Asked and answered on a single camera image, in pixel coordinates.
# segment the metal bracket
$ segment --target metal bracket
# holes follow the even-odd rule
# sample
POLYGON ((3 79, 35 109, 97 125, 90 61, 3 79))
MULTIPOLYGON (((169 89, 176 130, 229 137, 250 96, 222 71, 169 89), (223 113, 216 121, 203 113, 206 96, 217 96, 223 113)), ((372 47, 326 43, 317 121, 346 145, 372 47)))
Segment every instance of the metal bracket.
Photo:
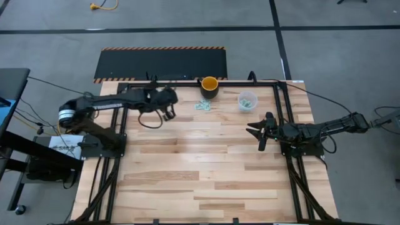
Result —
POLYGON ((119 146, 113 150, 105 149, 101 141, 90 134, 83 137, 83 141, 78 143, 81 147, 81 159, 86 158, 98 158, 98 157, 109 157, 118 158, 125 155, 126 146, 126 134, 119 135, 119 146))

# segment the green object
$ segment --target green object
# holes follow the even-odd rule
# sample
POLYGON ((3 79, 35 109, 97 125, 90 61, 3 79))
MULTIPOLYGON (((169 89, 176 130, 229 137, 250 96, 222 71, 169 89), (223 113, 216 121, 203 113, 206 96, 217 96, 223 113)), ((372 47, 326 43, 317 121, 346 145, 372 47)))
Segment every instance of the green object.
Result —
POLYGON ((195 110, 207 110, 210 111, 211 110, 211 101, 207 100, 207 99, 202 99, 200 100, 200 103, 197 103, 194 105, 194 109, 195 110))
POLYGON ((253 105, 251 101, 247 100, 247 99, 242 99, 240 100, 240 105, 246 107, 246 108, 251 108, 251 106, 253 105))

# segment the blue object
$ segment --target blue object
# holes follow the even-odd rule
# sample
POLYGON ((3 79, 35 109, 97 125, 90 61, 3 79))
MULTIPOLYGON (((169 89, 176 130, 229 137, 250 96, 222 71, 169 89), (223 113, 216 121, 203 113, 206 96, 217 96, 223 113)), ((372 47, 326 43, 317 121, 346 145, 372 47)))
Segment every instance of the blue object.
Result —
POLYGON ((9 107, 0 107, 0 124, 4 122, 4 119, 8 116, 10 113, 11 108, 13 107, 15 100, 12 99, 6 99, 11 103, 9 107))

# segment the white paper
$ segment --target white paper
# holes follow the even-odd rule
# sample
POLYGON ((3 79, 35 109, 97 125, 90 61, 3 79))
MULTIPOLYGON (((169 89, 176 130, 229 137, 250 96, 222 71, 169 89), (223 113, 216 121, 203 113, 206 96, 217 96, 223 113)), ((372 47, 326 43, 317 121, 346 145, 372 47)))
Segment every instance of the white paper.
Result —
POLYGON ((81 147, 78 146, 78 143, 82 142, 82 140, 82 135, 63 134, 62 139, 59 136, 52 136, 50 139, 49 148, 54 149, 59 153, 66 154, 72 158, 80 159, 81 147))

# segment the clear plastic cup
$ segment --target clear plastic cup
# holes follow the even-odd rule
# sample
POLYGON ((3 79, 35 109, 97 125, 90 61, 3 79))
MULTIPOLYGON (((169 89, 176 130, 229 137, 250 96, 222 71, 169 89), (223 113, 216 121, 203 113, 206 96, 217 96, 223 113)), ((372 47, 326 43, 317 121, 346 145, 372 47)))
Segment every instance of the clear plastic cup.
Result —
POLYGON ((242 112, 252 111, 258 103, 256 94, 251 91, 243 91, 237 97, 237 104, 239 105, 239 110, 242 112))

